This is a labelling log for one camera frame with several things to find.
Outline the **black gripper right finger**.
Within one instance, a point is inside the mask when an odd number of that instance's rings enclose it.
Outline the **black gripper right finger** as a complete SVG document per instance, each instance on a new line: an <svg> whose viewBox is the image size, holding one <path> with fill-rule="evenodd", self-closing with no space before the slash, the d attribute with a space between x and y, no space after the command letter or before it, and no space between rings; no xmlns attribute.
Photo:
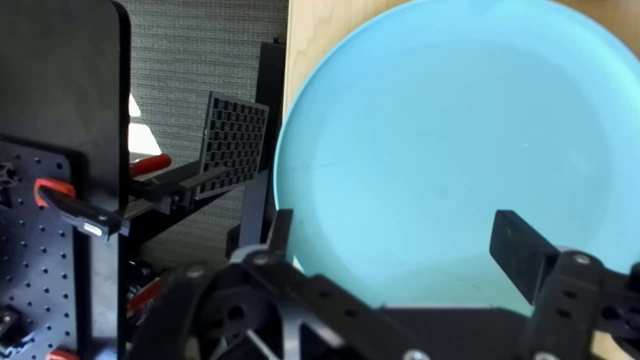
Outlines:
<svg viewBox="0 0 640 360"><path fill-rule="evenodd" d="M494 214L491 256L533 306L520 360L597 360L597 331L640 357L639 262L619 272L588 252L561 250L515 209Z"/></svg>

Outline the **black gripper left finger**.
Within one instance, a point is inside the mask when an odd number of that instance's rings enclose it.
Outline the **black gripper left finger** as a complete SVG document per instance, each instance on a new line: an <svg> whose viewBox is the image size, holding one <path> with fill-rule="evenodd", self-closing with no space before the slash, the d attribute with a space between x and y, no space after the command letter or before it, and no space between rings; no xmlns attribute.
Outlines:
<svg viewBox="0 0 640 360"><path fill-rule="evenodd" d="M166 274L127 360L375 360L363 303L286 262L292 220L279 209L266 244L224 270Z"/></svg>

